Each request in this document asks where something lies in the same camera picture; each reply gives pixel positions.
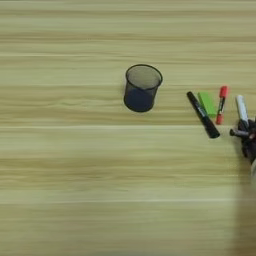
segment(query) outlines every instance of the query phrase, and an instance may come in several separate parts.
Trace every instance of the marker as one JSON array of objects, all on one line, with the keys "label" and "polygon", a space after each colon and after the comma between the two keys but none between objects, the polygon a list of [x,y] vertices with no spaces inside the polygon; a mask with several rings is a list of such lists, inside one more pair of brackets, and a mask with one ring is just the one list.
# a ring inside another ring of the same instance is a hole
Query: marker
[{"label": "marker", "polygon": [[224,105],[225,105],[225,101],[226,101],[226,98],[227,98],[227,94],[228,94],[228,87],[227,86],[222,86],[220,88],[220,104],[219,104],[216,124],[222,124]]},{"label": "marker", "polygon": [[237,95],[236,103],[237,103],[237,108],[238,108],[238,113],[239,113],[240,119],[245,121],[248,125],[248,114],[247,114],[247,110],[246,110],[244,97],[242,95]]},{"label": "marker", "polygon": [[220,136],[219,131],[216,129],[215,125],[213,124],[205,110],[202,108],[194,94],[192,92],[188,92],[187,96],[196,113],[198,114],[201,122],[203,123],[209,137],[212,139],[218,138]]}]

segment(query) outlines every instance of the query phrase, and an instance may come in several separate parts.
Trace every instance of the marker cap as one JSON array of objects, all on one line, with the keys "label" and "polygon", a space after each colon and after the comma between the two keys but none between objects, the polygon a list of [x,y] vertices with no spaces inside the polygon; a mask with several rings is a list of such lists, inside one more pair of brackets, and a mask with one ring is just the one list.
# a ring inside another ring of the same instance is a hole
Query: marker cap
[{"label": "marker cap", "polygon": [[222,86],[220,88],[220,98],[226,98],[227,94],[228,94],[228,87],[226,85]]}]

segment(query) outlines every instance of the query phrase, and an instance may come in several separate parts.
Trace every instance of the black marker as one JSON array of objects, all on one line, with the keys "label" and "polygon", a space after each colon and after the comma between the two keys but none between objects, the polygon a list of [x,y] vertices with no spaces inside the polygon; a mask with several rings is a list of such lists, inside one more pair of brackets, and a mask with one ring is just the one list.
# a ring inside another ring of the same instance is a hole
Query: black marker
[{"label": "black marker", "polygon": [[192,92],[188,92],[187,96],[199,118],[201,119],[209,137],[212,139],[218,138],[220,136],[219,131],[216,129],[215,125],[213,124],[205,110],[202,108],[194,94]]}]

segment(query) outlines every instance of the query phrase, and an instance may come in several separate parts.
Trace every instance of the mesh pencil cup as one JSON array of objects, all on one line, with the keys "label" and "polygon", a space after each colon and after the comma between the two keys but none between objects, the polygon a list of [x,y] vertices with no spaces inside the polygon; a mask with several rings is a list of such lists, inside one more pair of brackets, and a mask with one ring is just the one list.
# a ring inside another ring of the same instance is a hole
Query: mesh pencil cup
[{"label": "mesh pencil cup", "polygon": [[126,72],[125,105],[135,112],[147,112],[154,106],[158,87],[163,76],[156,68],[138,64]]}]

